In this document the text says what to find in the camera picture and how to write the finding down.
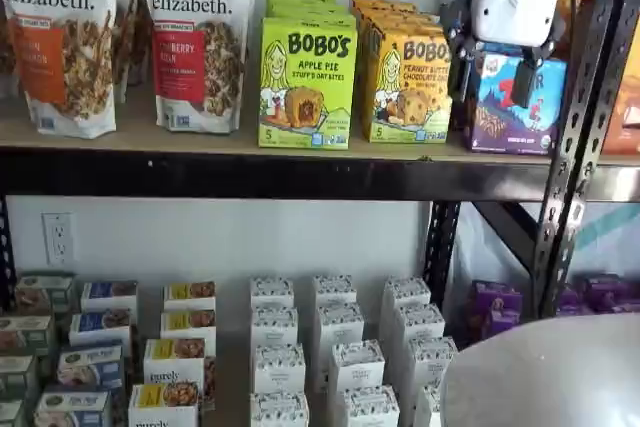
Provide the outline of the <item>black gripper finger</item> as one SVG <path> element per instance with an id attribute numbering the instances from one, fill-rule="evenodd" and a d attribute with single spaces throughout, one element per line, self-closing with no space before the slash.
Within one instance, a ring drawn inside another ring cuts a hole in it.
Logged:
<path id="1" fill-rule="evenodd" d="M 533 92 L 537 71 L 554 51 L 554 39 L 549 37 L 539 47 L 524 47 L 514 77 L 514 103 L 527 108 Z"/>
<path id="2" fill-rule="evenodd" d="M 473 30 L 472 0 L 451 0 L 440 6 L 440 21 L 451 54 L 448 94 L 465 99 L 471 73 L 481 41 Z"/>

